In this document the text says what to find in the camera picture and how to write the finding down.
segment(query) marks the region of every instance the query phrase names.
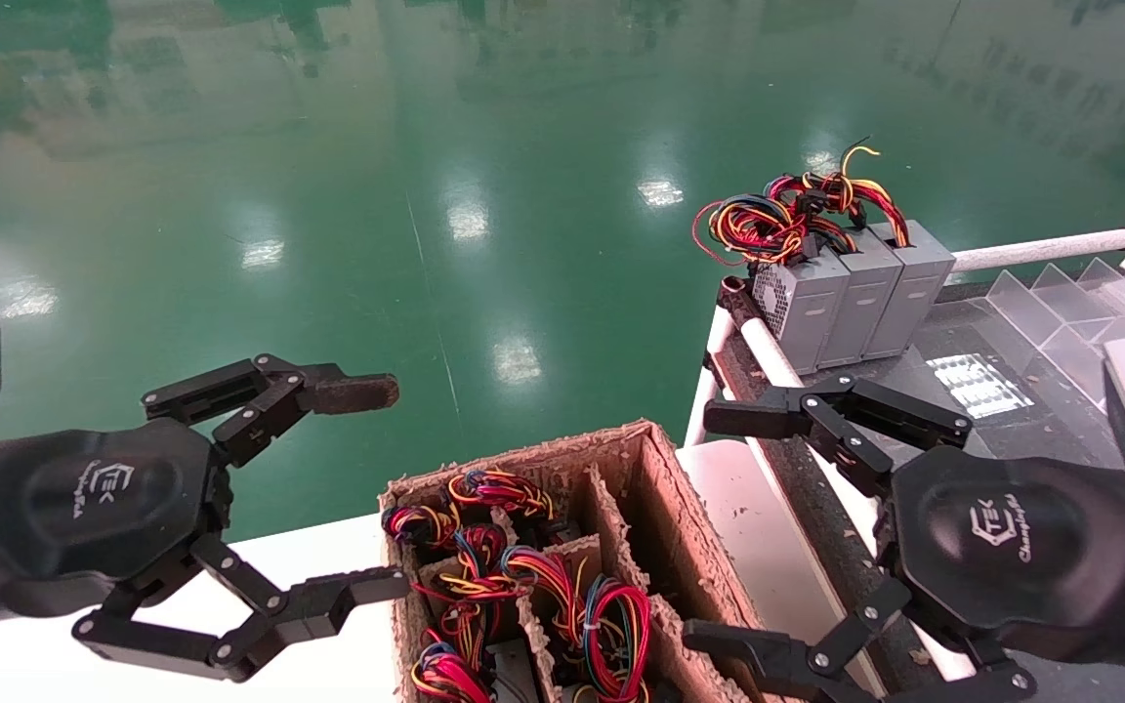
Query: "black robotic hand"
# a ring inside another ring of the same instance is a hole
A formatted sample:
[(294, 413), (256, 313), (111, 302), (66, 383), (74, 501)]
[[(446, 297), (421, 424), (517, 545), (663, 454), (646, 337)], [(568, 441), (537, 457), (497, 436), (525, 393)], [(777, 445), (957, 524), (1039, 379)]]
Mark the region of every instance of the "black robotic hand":
[[(246, 681), (285, 647), (340, 632), (353, 606), (410, 591), (400, 570), (369, 569), (278, 591), (219, 534), (228, 467), (245, 466), (310, 411), (388, 408), (393, 375), (346, 377), (268, 354), (144, 395), (146, 424), (0, 441), (0, 619), (90, 605), (72, 634), (104, 658)], [(235, 413), (213, 440), (189, 425)], [(201, 569), (253, 614), (224, 637), (130, 620)]]
[[(880, 498), (876, 564), (888, 578), (818, 645), (693, 620), (685, 646), (742, 659), (768, 693), (835, 703), (875, 702), (844, 667), (898, 614), (968, 655), (978, 675), (889, 702), (1030, 697), (1034, 677), (1005, 648), (1125, 666), (1122, 469), (965, 454), (965, 415), (847, 377), (770, 388), (758, 404), (711, 402), (704, 424), (765, 440), (803, 436), (863, 494)], [(924, 453), (893, 471), (892, 459), (854, 424)]]

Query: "cardboard box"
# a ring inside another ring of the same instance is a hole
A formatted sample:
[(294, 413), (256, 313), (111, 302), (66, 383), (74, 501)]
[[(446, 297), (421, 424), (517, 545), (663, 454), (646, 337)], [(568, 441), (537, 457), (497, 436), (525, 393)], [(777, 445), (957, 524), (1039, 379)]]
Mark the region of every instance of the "cardboard box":
[[(684, 649), (680, 641), (683, 620), (702, 618), (762, 628), (762, 619), (737, 578), (714, 525), (706, 516), (688, 477), (675, 459), (675, 447), (663, 429), (647, 420), (565, 440), (507, 451), (497, 457), (450, 466), (430, 475), (392, 481), (380, 496), (380, 508), (396, 506), (440, 507), (441, 486), (460, 472), (500, 469), (526, 477), (549, 492), (559, 514), (580, 525), (582, 538), (555, 546), (568, 565), (588, 557), (580, 582), (593, 579), (596, 569), (646, 588), (650, 595), (652, 631), (647, 679), (666, 677), (688, 703), (749, 703), (775, 700), (762, 695), (738, 663), (711, 663), (709, 655)], [(492, 521), (518, 539), (505, 512), (493, 508)], [(451, 559), (434, 559), (410, 546), (385, 539), (388, 562), (402, 566), (416, 579), (454, 568)], [(561, 686), (552, 681), (554, 658), (546, 649), (550, 638), (550, 604), (529, 593), (514, 602), (513, 618), (497, 637), (523, 638), (534, 659), (541, 703), (561, 700)], [(411, 684), (411, 667), (418, 658), (421, 637), (432, 625), (434, 604), (412, 593), (394, 603), (394, 645), (398, 668), (398, 699), (421, 703)]]

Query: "workbench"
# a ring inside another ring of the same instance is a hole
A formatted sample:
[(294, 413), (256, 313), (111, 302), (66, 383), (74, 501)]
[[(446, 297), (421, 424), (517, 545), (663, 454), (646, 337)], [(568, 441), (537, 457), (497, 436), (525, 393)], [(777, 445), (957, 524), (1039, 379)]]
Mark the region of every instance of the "workbench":
[[(784, 503), (773, 494), (749, 447), (719, 440), (682, 449), (677, 457), (767, 627), (807, 640), (821, 637), (835, 618), (818, 582), (820, 574), (793, 538)], [(251, 539), (233, 548), (277, 586), (287, 587), (316, 575), (382, 565), (384, 546), (380, 516), (363, 515)], [(82, 614), (0, 622), (0, 703), (65, 697), (116, 703), (278, 703), (300, 695), (310, 700), (339, 695), (360, 703), (395, 699), (397, 672), (387, 603), (356, 609), (339, 637), (286, 649), (244, 685), (106, 663), (71, 638), (72, 623)], [(201, 574), (176, 596), (137, 616), (223, 633), (248, 614), (249, 609), (232, 593)], [(871, 672), (853, 673), (870, 682)]]

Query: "green epoxy floor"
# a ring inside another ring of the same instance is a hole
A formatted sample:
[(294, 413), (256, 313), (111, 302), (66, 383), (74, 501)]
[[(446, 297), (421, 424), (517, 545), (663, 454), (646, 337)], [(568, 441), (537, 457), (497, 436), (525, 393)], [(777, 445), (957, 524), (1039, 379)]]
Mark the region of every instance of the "green epoxy floor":
[(1125, 226), (1125, 3), (0, 0), (0, 438), (276, 352), (393, 372), (236, 472), (233, 538), (655, 418), (698, 206), (855, 162), (947, 245)]

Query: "power supply unit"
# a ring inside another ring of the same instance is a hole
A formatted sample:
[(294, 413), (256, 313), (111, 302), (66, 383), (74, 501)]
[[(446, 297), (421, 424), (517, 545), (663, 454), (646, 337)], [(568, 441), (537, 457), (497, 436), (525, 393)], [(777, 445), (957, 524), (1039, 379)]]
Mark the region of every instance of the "power supply unit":
[(848, 286), (848, 269), (829, 247), (795, 267), (762, 263), (754, 276), (754, 301), (799, 373), (813, 373), (818, 351), (831, 332)]
[[(888, 223), (866, 227), (879, 240), (892, 241), (892, 226)], [(889, 246), (889, 252), (901, 262), (901, 278), (892, 288), (875, 332), (866, 343), (862, 359), (897, 357), (910, 345), (910, 337), (919, 328), (945, 279), (954, 265), (954, 255), (936, 241), (916, 219), (907, 222), (910, 246)]]
[(839, 254), (848, 270), (848, 288), (831, 332), (818, 353), (818, 368), (843, 367), (862, 360), (862, 352), (875, 333), (892, 289), (901, 277), (901, 260), (870, 231), (849, 233), (857, 252)]

